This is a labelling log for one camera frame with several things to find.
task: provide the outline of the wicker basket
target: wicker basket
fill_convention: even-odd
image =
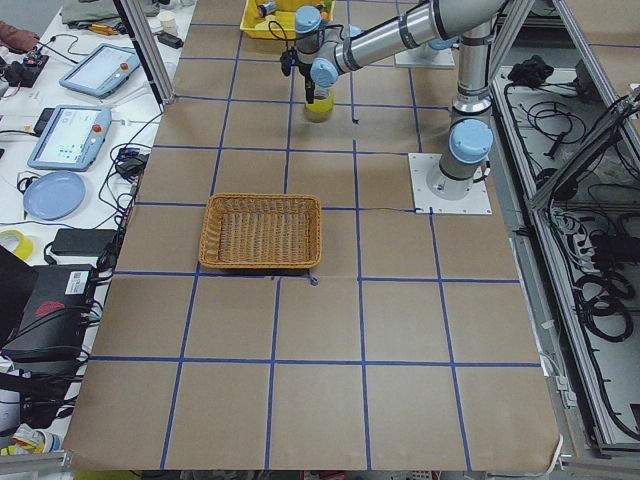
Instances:
[[[312,195],[221,193],[209,199],[200,263],[211,268],[311,268],[320,262],[320,201]]]

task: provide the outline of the white mounting plate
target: white mounting plate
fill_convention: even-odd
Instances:
[[[436,70],[453,70],[456,62],[453,60],[453,53],[450,48],[438,51],[433,57],[422,57],[418,55],[422,48],[416,50],[406,50],[396,53],[396,67],[422,67]]]
[[[434,194],[427,186],[427,172],[435,166],[442,155],[439,153],[410,153],[411,186],[413,204],[417,213],[455,213],[460,215],[491,215],[491,203],[484,182],[474,183],[461,200],[446,200]],[[476,177],[482,175],[480,168]]]

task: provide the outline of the robotic arm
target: robotic arm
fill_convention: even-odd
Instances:
[[[450,200],[466,195],[478,165],[493,144],[486,118],[491,108],[488,62],[493,42],[492,18],[505,0],[431,0],[355,36],[324,23],[311,6],[296,12],[295,47],[283,53],[283,73],[296,65],[305,78],[307,102],[316,85],[327,88],[344,73],[433,39],[460,36],[458,92],[453,100],[449,151],[438,172],[427,179],[431,190]]]

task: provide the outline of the person's arm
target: person's arm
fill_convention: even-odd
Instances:
[[[0,45],[13,53],[25,53],[33,50],[40,37],[29,30],[20,30],[0,21]]]

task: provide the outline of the barcode sticker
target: barcode sticker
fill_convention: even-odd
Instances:
[[[67,282],[66,295],[80,295],[84,293],[84,287],[87,285],[89,272],[71,272],[69,281]]]

